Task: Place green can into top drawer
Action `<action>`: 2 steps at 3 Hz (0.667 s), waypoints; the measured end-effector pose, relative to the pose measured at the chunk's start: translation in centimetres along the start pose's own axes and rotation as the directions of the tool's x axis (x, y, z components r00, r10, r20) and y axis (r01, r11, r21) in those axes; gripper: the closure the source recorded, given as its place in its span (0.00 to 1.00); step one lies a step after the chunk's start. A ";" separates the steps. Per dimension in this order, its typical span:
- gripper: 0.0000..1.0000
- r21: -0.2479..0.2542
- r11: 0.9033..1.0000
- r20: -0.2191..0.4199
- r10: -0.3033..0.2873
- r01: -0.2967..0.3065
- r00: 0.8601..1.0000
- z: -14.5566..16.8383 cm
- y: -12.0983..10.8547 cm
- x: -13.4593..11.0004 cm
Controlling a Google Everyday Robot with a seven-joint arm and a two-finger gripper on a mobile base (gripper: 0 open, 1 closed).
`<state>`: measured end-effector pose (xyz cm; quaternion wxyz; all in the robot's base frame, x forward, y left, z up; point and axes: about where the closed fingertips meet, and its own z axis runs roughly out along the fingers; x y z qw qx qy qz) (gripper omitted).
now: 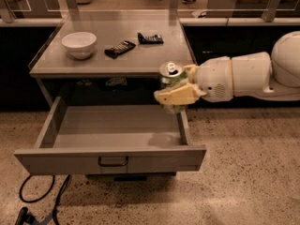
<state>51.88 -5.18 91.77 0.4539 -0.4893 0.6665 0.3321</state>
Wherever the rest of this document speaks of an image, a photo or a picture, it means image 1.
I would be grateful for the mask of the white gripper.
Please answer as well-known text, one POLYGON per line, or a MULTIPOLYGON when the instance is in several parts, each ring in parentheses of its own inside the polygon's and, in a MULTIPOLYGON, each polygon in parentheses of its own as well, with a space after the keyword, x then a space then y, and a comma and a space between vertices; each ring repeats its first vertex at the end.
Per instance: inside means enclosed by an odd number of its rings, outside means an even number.
POLYGON ((209 102, 230 101, 233 98, 230 57, 209 59, 199 67, 195 64, 185 65, 184 70, 191 83, 156 91, 154 97, 157 102, 162 105, 188 105, 200 97, 209 102))

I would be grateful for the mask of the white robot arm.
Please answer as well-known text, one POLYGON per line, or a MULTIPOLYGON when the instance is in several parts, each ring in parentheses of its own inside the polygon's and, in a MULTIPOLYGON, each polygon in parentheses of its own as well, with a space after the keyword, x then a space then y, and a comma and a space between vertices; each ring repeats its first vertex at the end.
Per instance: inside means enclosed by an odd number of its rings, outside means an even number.
POLYGON ((159 72, 184 76, 154 93, 163 105, 188 105, 201 98, 209 102, 236 97, 295 101, 300 98, 300 32, 281 37, 270 53, 222 56, 199 66, 169 62, 159 72))

